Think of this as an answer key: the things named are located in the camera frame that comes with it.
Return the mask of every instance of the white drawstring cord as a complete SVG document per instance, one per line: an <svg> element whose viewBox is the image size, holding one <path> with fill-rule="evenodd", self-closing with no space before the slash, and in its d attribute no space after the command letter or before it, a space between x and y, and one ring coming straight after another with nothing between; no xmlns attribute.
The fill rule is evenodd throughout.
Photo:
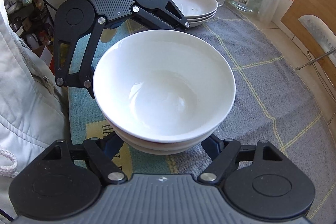
<svg viewBox="0 0 336 224"><path fill-rule="evenodd" d="M17 159L14 154L0 146L0 156L4 156L12 162L12 165L0 165L0 176L10 178L16 177L19 172L16 172Z"/></svg>

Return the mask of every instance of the stack of bowls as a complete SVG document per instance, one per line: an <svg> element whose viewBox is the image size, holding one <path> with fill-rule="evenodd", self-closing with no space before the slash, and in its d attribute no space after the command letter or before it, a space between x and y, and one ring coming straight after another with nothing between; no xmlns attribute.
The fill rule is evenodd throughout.
<svg viewBox="0 0 336 224"><path fill-rule="evenodd" d="M232 108L236 84L226 60L205 41L150 30L107 50L93 90L122 140L146 153L169 155L213 133Z"/></svg>
<svg viewBox="0 0 336 224"><path fill-rule="evenodd" d="M212 18L218 8L216 0L172 0L190 24L190 28L201 25Z"/></svg>

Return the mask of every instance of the cutting board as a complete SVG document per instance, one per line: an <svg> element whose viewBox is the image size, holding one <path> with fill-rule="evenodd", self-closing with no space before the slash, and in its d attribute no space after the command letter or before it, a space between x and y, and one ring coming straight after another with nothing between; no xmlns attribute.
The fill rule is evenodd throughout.
<svg viewBox="0 0 336 224"><path fill-rule="evenodd" d="M290 6L281 22L286 25L305 47L317 58L325 52L306 28L299 22L303 15L314 15L319 17L336 34L336 0L295 0ZM330 81L336 86L336 67L329 57L318 61Z"/></svg>

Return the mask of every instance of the silver screw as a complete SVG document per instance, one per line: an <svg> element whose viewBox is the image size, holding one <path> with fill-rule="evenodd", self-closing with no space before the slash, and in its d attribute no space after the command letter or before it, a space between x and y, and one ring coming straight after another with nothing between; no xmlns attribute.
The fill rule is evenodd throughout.
<svg viewBox="0 0 336 224"><path fill-rule="evenodd" d="M132 10L133 10L133 12L137 13L137 12L139 12L139 7L134 6Z"/></svg>
<svg viewBox="0 0 336 224"><path fill-rule="evenodd" d="M116 180L116 181L119 181L119 180L122 180L124 179L125 175L123 173L120 173L120 172L112 172L112 173L109 173L107 175L107 178L109 180Z"/></svg>
<svg viewBox="0 0 336 224"><path fill-rule="evenodd" d="M203 173L201 174L200 178L204 181L214 181L217 176L213 173Z"/></svg>
<svg viewBox="0 0 336 224"><path fill-rule="evenodd" d="M84 87L89 88L90 86L91 86L91 81L90 80L86 80L84 82Z"/></svg>
<svg viewBox="0 0 336 224"><path fill-rule="evenodd" d="M104 24L105 23L105 17L98 18L98 23L99 24Z"/></svg>
<svg viewBox="0 0 336 224"><path fill-rule="evenodd" d="M56 84L57 84L58 86L63 85L63 83L64 83L63 78L57 78L57 80L56 80Z"/></svg>

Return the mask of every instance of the white jacket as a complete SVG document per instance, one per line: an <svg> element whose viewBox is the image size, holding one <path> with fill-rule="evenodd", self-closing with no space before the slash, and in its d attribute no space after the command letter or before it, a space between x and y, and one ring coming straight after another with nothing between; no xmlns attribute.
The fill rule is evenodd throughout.
<svg viewBox="0 0 336 224"><path fill-rule="evenodd" d="M53 141L68 139L70 126L66 91L11 30L3 0L0 12L0 208L15 218L8 176L22 171ZM13 156L1 155L4 151Z"/></svg>

